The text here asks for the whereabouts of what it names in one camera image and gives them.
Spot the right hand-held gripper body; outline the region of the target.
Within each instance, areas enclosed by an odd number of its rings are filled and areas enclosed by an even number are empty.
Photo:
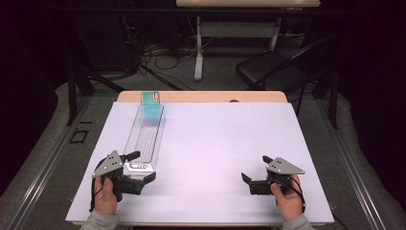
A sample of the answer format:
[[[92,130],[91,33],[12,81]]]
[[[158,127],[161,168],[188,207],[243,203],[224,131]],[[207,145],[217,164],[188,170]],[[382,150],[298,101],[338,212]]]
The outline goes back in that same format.
[[[305,174],[305,171],[293,165],[287,160],[277,157],[265,167],[267,175],[264,180],[251,182],[249,186],[251,195],[272,195],[270,185],[276,183],[280,186],[283,193],[292,189],[291,175]]]

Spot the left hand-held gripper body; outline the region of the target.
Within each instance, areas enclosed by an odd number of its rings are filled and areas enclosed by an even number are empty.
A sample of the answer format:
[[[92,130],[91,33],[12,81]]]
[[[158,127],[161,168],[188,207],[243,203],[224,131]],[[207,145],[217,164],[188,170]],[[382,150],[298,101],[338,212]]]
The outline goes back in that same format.
[[[131,179],[124,175],[124,160],[125,154],[119,155],[116,150],[108,154],[100,163],[92,174],[92,178],[97,176],[104,180],[108,177],[113,182],[113,194],[120,202],[123,199],[123,194],[139,195],[143,189],[143,181]]]

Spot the clear plastic bin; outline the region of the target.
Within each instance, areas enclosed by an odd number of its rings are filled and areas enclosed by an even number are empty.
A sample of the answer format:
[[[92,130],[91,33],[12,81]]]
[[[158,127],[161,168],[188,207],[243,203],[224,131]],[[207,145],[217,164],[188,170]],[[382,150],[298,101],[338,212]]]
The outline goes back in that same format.
[[[164,133],[166,116],[164,107],[161,105],[162,113],[158,126],[146,126],[143,122],[142,106],[138,107],[132,129],[124,148],[125,153],[138,150],[141,155],[132,161],[126,161],[126,169],[133,174],[153,173],[157,168],[157,161],[160,146]]]

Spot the translucent blue phone case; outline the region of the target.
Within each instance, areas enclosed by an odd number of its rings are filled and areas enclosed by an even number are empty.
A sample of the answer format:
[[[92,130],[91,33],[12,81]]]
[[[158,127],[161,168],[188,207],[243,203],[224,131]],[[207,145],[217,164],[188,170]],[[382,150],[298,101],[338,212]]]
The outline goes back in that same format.
[[[142,93],[143,122],[146,126],[157,127],[160,123],[162,108],[160,94],[157,91]]]

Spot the person's left hand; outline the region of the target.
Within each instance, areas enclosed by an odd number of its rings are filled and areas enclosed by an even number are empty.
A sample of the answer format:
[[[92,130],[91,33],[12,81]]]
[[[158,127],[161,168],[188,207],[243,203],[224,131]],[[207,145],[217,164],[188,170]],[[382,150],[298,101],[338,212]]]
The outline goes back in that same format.
[[[100,176],[95,178],[94,185],[95,210],[113,216],[117,213],[118,202],[113,194],[113,182],[106,177],[104,180]]]

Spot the person's right hand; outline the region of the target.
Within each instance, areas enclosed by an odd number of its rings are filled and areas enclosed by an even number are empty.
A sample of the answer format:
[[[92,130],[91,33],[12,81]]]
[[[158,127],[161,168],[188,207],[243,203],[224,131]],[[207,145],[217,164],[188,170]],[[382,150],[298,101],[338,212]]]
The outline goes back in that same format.
[[[296,174],[291,175],[291,186],[292,190],[284,194],[278,184],[273,183],[270,185],[271,192],[276,199],[277,206],[284,221],[295,219],[304,212],[304,203],[301,199],[303,193],[299,176]]]

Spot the black folding chair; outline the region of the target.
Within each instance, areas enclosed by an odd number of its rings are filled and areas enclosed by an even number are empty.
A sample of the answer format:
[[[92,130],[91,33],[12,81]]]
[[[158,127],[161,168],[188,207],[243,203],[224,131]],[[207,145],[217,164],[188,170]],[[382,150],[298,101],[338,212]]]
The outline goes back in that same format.
[[[330,70],[330,67],[326,66],[309,73],[307,66],[313,58],[331,46],[336,38],[336,34],[330,34],[288,57],[283,57],[278,52],[263,52],[239,63],[236,66],[236,74],[247,84],[248,90],[281,91],[284,94],[300,90],[299,98],[292,101],[298,103],[296,115],[299,115],[305,87],[325,76]]]

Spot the white desk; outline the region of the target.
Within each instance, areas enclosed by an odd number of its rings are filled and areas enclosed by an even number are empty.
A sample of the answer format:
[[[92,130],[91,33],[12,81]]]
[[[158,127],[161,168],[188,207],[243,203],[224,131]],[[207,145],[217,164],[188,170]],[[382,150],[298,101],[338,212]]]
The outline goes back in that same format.
[[[204,8],[231,8],[233,10],[269,10],[269,9],[302,9],[318,8],[321,0],[176,0],[176,6],[187,9],[203,10]],[[266,19],[264,22],[248,22],[239,19],[220,19],[207,21],[196,17],[196,63],[194,79],[202,80],[203,72],[203,37],[268,37],[269,49],[275,48],[282,19]]]

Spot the aluminium floor rail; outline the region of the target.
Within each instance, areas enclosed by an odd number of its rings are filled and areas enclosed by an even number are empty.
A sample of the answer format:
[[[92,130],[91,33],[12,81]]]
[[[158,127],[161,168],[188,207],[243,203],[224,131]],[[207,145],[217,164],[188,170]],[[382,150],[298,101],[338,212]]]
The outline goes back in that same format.
[[[327,130],[338,150],[340,160],[349,178],[351,187],[353,188],[360,206],[362,207],[370,228],[372,230],[387,230],[374,202],[372,201],[372,197],[350,156],[350,151],[345,143],[345,140],[343,139],[341,131],[339,129],[335,129],[330,122],[328,117],[327,103],[324,101],[317,101],[316,104],[322,114],[323,120],[327,126]]]
[[[65,124],[66,103],[56,113],[5,194],[0,196],[0,230],[79,230],[66,220],[95,146],[93,100]]]

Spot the black stand post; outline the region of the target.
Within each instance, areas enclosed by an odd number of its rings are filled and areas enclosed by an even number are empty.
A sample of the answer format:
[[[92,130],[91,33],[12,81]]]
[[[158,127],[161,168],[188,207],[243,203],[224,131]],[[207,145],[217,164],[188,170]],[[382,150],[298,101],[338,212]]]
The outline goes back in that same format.
[[[331,74],[329,113],[328,118],[332,126],[337,129],[337,101],[338,101],[338,76],[335,72]]]

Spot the black angled stand frame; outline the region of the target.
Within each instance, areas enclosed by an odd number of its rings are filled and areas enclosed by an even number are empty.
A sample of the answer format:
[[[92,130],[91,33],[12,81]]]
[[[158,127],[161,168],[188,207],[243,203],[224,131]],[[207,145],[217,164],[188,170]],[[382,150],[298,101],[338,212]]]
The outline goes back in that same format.
[[[85,96],[91,97],[95,89],[91,80],[98,81],[101,84],[113,89],[116,92],[124,91],[124,88],[111,80],[97,74],[83,66],[74,66],[68,76],[68,100],[69,100],[69,120],[67,125],[70,126],[78,116],[77,89]]]

